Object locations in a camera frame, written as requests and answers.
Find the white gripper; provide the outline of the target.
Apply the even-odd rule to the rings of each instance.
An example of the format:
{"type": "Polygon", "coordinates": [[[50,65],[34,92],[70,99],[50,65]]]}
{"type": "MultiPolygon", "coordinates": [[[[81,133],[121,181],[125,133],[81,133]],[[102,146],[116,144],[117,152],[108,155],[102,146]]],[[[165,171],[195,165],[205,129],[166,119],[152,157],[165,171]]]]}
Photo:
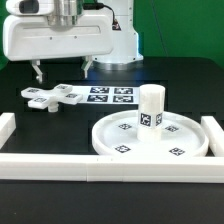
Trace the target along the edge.
{"type": "Polygon", "coordinates": [[[84,57],[85,78],[94,55],[113,49],[111,17],[83,14],[74,26],[49,26],[45,16],[8,16],[3,25],[3,52],[11,61],[32,60],[36,79],[43,82],[42,59],[84,57]]]}

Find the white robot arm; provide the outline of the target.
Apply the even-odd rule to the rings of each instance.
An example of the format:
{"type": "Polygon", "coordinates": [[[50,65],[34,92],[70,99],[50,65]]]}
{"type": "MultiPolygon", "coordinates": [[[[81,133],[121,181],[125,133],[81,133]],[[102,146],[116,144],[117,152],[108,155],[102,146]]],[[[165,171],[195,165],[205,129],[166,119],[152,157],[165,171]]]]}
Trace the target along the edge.
{"type": "Polygon", "coordinates": [[[134,0],[6,0],[5,7],[4,55],[30,62],[38,81],[46,59],[81,57],[83,72],[92,65],[122,70],[143,59],[134,0]]]}

